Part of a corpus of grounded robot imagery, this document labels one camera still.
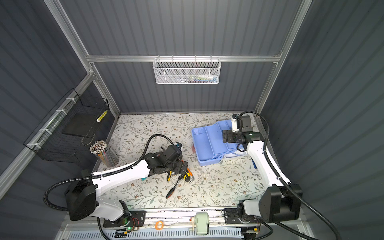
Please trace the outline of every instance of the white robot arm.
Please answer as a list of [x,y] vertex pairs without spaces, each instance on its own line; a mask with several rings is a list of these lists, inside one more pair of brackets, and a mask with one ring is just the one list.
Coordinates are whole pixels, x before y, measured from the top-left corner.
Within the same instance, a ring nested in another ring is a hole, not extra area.
[[288,221],[299,217],[300,201],[286,191],[281,181],[268,164],[264,152],[266,152],[270,162],[276,169],[279,178],[282,178],[295,193],[302,195],[301,188],[282,173],[279,166],[273,160],[268,149],[264,150],[264,139],[260,132],[254,132],[251,126],[250,116],[234,114],[232,116],[232,130],[223,131],[223,142],[238,143],[255,162],[257,169],[265,181],[265,192],[261,199],[241,200],[238,204],[238,215],[261,216],[266,223],[274,221]]
[[[170,145],[164,151],[146,154],[142,160],[135,163],[91,174],[91,176],[100,176],[98,178],[74,181],[65,192],[70,219],[76,221],[93,216],[114,222],[126,218],[129,216],[129,211],[125,202],[108,199],[103,197],[103,194],[136,179],[173,172],[180,174],[186,182],[189,182],[188,163],[182,161],[181,148],[180,143]],[[82,174],[84,177],[89,176],[87,172]]]

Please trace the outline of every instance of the gray wall panel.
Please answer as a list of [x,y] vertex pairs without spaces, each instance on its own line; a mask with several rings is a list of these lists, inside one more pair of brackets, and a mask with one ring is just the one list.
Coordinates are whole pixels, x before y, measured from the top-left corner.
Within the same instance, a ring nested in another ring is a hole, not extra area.
[[[0,173],[24,148],[23,142],[60,99],[86,75],[44,1],[0,1]],[[100,97],[94,84],[86,95]],[[107,114],[96,138],[106,138],[114,117]],[[66,212],[47,207],[42,196],[52,184],[92,169],[95,157],[80,164],[43,161],[35,156],[0,201],[1,239],[54,239]],[[50,200],[65,206],[64,190]],[[28,231],[20,231],[20,226]]]
[[62,1],[91,55],[274,55],[299,0]]
[[51,108],[86,72],[42,1],[0,2],[3,172]]
[[273,63],[222,63],[219,84],[157,84],[152,63],[96,63],[122,112],[254,109]]
[[283,172],[343,239],[379,239],[384,224],[383,7],[314,1],[262,112]]

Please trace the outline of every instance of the table surface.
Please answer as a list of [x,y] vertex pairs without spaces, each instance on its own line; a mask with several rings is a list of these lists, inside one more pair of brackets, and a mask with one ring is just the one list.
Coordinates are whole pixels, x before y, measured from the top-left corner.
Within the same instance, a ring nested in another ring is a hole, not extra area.
[[[166,174],[150,176],[146,180],[134,180],[120,185],[104,196],[126,201],[130,209],[178,208],[178,207],[216,207],[233,206],[242,199],[257,199],[263,193],[263,183],[258,170],[253,167],[251,158],[223,159],[218,164],[199,166],[193,152],[191,129],[215,124],[230,119],[232,113],[198,114],[140,114],[121,115],[113,132],[110,147],[120,158],[115,166],[122,166],[137,160],[145,144],[153,134],[163,134],[173,142],[184,146],[183,160],[195,177],[193,182],[180,181],[175,192],[166,199],[168,191],[177,181],[177,175],[166,181]],[[153,138],[147,152],[160,151],[167,146],[164,138]],[[99,170],[110,169],[104,164]]]

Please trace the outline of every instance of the white mesh basket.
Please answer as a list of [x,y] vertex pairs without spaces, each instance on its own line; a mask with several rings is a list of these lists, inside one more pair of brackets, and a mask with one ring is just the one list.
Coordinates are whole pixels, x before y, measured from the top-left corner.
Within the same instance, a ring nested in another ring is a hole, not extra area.
[[155,59],[153,70],[159,84],[217,84],[221,62],[163,62]]

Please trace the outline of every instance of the black handle screwdriver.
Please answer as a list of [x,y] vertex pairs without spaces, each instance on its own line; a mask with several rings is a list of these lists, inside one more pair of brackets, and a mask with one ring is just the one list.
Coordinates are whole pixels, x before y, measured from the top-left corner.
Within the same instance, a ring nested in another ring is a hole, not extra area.
[[172,195],[172,193],[175,191],[175,189],[176,189],[176,187],[177,187],[177,184],[179,183],[179,181],[180,181],[181,179],[183,179],[183,175],[180,175],[180,176],[179,176],[179,178],[178,178],[178,180],[177,180],[175,186],[174,186],[171,190],[169,190],[169,192],[167,193],[166,198],[169,198],[169,197]]

